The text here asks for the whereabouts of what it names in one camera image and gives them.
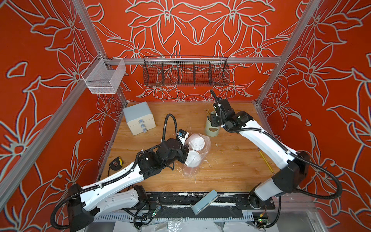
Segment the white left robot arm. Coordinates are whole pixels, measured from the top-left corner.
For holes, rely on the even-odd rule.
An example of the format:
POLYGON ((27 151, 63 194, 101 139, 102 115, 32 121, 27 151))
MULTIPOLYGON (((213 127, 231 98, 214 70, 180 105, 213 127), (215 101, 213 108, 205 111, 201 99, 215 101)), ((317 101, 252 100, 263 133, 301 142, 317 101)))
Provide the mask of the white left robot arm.
POLYGON ((166 138, 168 119, 176 121, 173 114, 167 114, 164 120, 160 144, 137 153, 134 162, 121 171, 90 185, 81 187, 78 184, 68 189, 67 196, 53 209, 50 223, 54 229, 76 232, 93 222, 94 217, 103 211, 99 207, 107 198, 119 191, 140 183, 162 170, 174 170, 175 162, 185 163, 189 152, 183 133, 175 126, 175 138, 166 138))

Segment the red milk tea cup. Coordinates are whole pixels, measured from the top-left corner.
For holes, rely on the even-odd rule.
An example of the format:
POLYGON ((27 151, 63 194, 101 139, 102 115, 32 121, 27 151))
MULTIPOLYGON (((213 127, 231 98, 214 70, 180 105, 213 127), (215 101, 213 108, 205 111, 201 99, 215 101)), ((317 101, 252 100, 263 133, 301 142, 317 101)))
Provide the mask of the red milk tea cup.
POLYGON ((205 147, 205 140, 199 134, 193 134, 188 141, 192 150, 201 151, 205 147))
POLYGON ((196 168, 200 165, 202 161, 202 156, 194 150, 190 150, 185 161, 185 165, 189 168, 196 168))

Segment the clear plastic carrier bag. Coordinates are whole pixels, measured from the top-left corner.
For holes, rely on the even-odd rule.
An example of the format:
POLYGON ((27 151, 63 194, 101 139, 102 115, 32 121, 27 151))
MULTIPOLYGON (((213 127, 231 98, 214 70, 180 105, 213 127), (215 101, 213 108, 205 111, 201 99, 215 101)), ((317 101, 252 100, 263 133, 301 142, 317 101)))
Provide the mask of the clear plastic carrier bag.
POLYGON ((211 140, 209 136, 194 133, 185 142, 189 152, 182 172, 185 177, 193 177, 211 150, 211 140))

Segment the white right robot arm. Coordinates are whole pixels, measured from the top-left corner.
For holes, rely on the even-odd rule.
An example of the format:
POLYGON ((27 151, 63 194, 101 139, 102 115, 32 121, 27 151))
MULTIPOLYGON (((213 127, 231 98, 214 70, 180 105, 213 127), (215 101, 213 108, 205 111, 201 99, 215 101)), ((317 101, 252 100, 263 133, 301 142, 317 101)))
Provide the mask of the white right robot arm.
POLYGON ((341 196, 343 187, 338 178, 321 166, 311 162, 310 155, 306 152, 297 152, 281 143, 273 135, 264 130, 254 118, 240 111, 236 113, 226 99, 217 97, 210 91, 215 100, 213 104, 215 113, 210 116, 213 127, 221 127, 226 132, 237 133, 251 141, 279 168, 270 179, 257 184, 249 193, 249 203, 254 209, 262 208, 264 202, 273 196, 285 193, 299 192, 314 198, 332 200, 341 196), (316 171, 323 172, 330 177, 335 185, 335 192, 330 195, 318 195, 298 188, 306 178, 308 168, 312 166, 316 171))

